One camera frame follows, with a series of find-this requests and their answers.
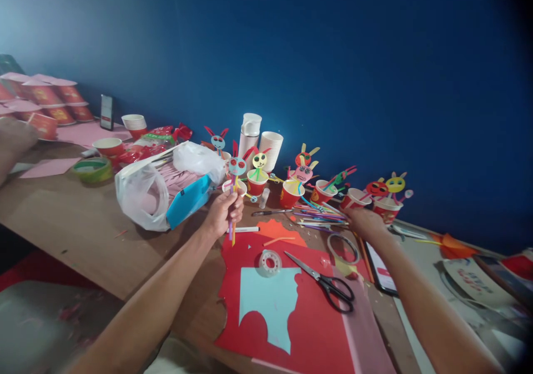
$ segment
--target smartphone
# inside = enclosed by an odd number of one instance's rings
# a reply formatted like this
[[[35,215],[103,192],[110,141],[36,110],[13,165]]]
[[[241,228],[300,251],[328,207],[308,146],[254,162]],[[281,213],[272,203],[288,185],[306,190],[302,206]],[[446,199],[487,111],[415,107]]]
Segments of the smartphone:
[[[385,267],[385,264],[379,257],[378,253],[366,241],[365,248],[366,255],[369,259],[370,268],[372,270],[372,274],[374,274],[374,280],[376,281],[374,284],[376,288],[386,294],[398,296],[396,284],[394,284],[393,278],[390,276],[389,271]]]
[[[113,131],[113,98],[102,94],[100,110],[100,127]]]

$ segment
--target white cup stack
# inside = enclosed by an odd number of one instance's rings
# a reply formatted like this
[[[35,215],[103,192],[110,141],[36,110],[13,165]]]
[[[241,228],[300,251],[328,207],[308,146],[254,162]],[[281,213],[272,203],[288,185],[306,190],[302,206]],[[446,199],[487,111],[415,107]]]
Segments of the white cup stack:
[[[128,130],[142,130],[146,128],[146,122],[142,115],[125,115],[122,116],[122,122]]]
[[[283,136],[275,132],[263,132],[261,134],[261,143],[259,145],[259,151],[264,151],[267,148],[271,148],[266,153],[266,165],[263,167],[265,173],[270,173],[274,170],[276,162],[278,161],[279,150],[283,143]]]

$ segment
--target masking tape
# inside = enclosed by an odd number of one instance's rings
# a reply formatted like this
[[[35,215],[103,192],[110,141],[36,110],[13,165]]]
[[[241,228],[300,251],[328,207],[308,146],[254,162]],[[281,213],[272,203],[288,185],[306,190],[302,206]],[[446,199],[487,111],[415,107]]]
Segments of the masking tape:
[[[339,256],[337,254],[337,252],[335,252],[335,250],[331,247],[331,238],[333,237],[338,237],[338,238],[341,238],[342,241],[346,242],[348,244],[348,246],[352,249],[352,251],[354,252],[354,256],[355,256],[355,260],[353,262],[348,262],[346,260],[344,260],[344,258],[342,258],[341,256]],[[359,254],[359,248],[354,245],[348,238],[346,238],[345,236],[343,235],[340,235],[340,234],[330,234],[329,237],[328,237],[328,248],[329,248],[329,251],[333,254],[333,256],[335,256],[337,259],[339,259],[341,262],[343,262],[344,264],[347,264],[347,265],[354,265],[354,264],[357,264],[359,262],[359,259],[360,259],[360,254]]]
[[[273,267],[269,267],[267,264],[268,260],[272,261]],[[265,249],[259,259],[259,274],[263,277],[273,277],[279,272],[279,269],[281,269],[281,258],[279,255],[274,251]]]
[[[111,162],[106,158],[90,158],[79,161],[72,171],[83,183],[100,183],[113,177]]]

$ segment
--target human arm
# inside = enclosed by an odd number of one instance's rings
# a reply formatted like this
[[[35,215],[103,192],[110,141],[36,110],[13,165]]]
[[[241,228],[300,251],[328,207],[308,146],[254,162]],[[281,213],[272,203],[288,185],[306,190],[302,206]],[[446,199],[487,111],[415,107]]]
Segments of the human arm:
[[[409,323],[437,374],[501,373],[465,321],[413,264],[382,218],[367,209],[350,209],[350,227],[379,254],[394,280]]]
[[[238,193],[219,195],[202,226],[124,305],[72,374],[136,373],[169,331],[183,296],[215,241],[241,220]]]
[[[32,125],[13,118],[0,118],[0,185],[37,139],[37,130]]]

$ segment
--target glue stick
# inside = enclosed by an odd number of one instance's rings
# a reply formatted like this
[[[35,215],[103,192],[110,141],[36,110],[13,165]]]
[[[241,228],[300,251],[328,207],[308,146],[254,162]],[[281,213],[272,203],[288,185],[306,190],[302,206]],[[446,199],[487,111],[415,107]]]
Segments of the glue stick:
[[[267,205],[268,195],[270,194],[270,190],[268,188],[265,188],[263,190],[263,193],[261,194],[261,199],[259,199],[259,208],[264,209]]]

